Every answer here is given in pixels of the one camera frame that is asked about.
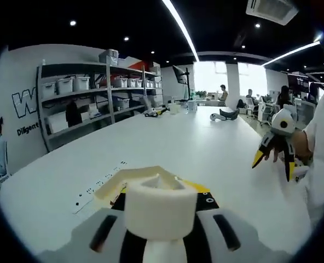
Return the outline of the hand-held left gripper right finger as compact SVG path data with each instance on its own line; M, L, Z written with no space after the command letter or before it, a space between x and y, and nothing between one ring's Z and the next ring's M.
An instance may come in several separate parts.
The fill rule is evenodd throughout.
M184 181L178 206L178 262L286 262L285 251L273 251L257 230L233 211L224 208L196 211L197 192Z

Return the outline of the person's right hand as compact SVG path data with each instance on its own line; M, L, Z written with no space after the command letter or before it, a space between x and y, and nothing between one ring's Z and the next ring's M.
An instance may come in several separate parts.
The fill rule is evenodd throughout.
M302 161L304 165L310 164L313 153L309 150L306 133L304 131L296 130L291 136L291 142L298 159ZM276 162L279 153L281 152L281 146L274 147L271 151L273 151L273 162ZM265 161L269 159L270 153L271 152L264 156Z

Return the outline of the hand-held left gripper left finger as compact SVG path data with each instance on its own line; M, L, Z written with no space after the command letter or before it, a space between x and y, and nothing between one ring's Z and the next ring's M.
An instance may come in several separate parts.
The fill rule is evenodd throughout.
M126 235L125 216L147 208L151 193L128 189L125 209L101 208L78 225L70 241L55 251L39 255L41 262L142 262L142 248L131 247Z

